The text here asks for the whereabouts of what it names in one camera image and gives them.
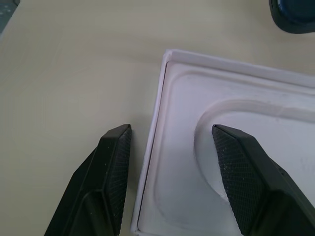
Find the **table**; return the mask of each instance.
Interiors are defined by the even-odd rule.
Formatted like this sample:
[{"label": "table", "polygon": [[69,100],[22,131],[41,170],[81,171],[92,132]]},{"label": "table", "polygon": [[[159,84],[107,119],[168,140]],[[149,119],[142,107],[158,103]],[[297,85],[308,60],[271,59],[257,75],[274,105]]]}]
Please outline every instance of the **table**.
[{"label": "table", "polygon": [[22,0],[0,40],[0,235],[43,235],[99,138],[131,123],[130,235],[166,49],[313,75],[314,43],[278,29],[268,0]]}]

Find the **dark blue object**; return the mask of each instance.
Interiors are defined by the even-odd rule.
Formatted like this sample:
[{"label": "dark blue object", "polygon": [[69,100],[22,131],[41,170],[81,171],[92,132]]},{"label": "dark blue object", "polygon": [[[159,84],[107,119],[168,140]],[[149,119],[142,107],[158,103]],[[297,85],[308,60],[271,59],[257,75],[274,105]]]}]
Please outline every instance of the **dark blue object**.
[{"label": "dark blue object", "polygon": [[269,0],[276,25],[289,33],[315,32],[315,0]]}]

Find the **beige table surface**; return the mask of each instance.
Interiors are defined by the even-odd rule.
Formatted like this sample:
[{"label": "beige table surface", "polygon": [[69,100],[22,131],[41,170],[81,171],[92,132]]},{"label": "beige table surface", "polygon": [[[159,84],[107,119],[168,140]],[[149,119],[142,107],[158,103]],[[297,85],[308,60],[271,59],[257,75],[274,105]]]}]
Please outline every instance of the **beige table surface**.
[{"label": "beige table surface", "polygon": [[0,235],[41,236],[72,173],[131,123],[129,226],[162,55],[183,49],[315,74],[315,35],[268,0],[22,0],[0,40]]}]

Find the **white plastic tray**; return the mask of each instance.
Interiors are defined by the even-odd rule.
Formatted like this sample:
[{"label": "white plastic tray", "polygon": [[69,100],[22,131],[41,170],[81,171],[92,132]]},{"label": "white plastic tray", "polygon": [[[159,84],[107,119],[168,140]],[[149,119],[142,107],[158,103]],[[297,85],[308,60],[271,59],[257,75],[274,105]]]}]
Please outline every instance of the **white plastic tray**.
[{"label": "white plastic tray", "polygon": [[164,55],[131,230],[240,236],[213,124],[241,129],[315,206],[315,78],[183,51]]}]

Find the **black plastic part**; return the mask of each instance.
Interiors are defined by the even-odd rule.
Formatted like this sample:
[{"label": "black plastic part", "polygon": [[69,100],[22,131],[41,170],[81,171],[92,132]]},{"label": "black plastic part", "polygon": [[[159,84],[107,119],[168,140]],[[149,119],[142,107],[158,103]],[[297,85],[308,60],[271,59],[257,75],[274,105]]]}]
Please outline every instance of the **black plastic part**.
[{"label": "black plastic part", "polygon": [[223,185],[243,235],[315,236],[314,207],[253,136],[223,125],[214,125],[212,134]]},{"label": "black plastic part", "polygon": [[315,31],[314,0],[269,0],[276,25],[289,33]]},{"label": "black plastic part", "polygon": [[131,126],[108,131],[73,174],[45,236],[117,236],[124,211]]}]

